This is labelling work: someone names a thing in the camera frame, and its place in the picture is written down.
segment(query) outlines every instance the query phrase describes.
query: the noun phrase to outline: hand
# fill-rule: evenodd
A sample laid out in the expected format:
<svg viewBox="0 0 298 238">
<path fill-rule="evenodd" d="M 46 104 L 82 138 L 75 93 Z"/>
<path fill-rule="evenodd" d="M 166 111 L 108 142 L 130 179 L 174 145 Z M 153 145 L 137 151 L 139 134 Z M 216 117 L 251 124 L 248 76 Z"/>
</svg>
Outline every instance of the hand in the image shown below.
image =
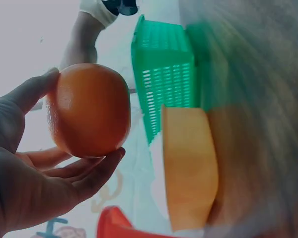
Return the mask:
<svg viewBox="0 0 298 238">
<path fill-rule="evenodd" d="M 58 77 L 52 69 L 0 98 L 0 237 L 62 215 L 92 197 L 125 155 L 120 148 L 104 160 L 80 159 L 52 169 L 71 156 L 57 148 L 16 152 L 25 114 L 56 86 Z"/>
</svg>

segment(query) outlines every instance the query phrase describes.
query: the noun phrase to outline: black object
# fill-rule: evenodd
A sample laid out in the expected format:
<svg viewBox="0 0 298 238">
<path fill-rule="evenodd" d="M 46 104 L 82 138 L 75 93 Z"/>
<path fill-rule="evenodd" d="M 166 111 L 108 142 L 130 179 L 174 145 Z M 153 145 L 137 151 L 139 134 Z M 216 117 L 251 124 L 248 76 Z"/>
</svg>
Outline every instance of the black object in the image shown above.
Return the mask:
<svg viewBox="0 0 298 238">
<path fill-rule="evenodd" d="M 125 16 L 131 16 L 138 12 L 136 0 L 104 0 L 103 3 L 113 14 L 116 9 Z"/>
</svg>

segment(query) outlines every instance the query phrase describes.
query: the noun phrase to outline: green plastic basket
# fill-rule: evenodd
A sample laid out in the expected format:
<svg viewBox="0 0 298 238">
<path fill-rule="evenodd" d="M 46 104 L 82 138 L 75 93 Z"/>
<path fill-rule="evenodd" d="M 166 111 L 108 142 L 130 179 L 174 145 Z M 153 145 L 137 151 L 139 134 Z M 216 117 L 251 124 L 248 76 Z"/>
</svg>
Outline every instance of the green plastic basket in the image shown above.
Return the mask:
<svg viewBox="0 0 298 238">
<path fill-rule="evenodd" d="M 194 54 L 181 25 L 140 16 L 132 41 L 132 63 L 148 143 L 160 132 L 161 105 L 199 106 Z"/>
</svg>

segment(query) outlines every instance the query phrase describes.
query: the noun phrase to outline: white sleeve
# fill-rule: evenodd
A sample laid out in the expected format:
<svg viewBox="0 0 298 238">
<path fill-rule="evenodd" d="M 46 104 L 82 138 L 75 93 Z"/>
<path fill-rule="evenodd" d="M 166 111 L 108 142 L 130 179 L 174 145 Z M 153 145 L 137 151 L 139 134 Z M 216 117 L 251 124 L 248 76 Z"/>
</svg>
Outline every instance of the white sleeve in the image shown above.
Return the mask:
<svg viewBox="0 0 298 238">
<path fill-rule="evenodd" d="M 86 12 L 97 19 L 106 28 L 113 23 L 117 16 L 112 14 L 102 0 L 81 0 L 79 11 Z"/>
</svg>

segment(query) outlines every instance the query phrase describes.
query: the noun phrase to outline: orange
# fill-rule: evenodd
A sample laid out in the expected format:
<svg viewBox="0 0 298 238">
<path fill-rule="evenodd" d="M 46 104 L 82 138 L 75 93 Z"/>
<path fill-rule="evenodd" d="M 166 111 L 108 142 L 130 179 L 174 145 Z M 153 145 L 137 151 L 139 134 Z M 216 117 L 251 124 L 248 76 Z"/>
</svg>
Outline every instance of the orange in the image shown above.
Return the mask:
<svg viewBox="0 0 298 238">
<path fill-rule="evenodd" d="M 119 149 L 130 131 L 127 84 L 101 65 L 81 63 L 61 71 L 46 104 L 52 139 L 73 156 L 105 156 Z"/>
</svg>

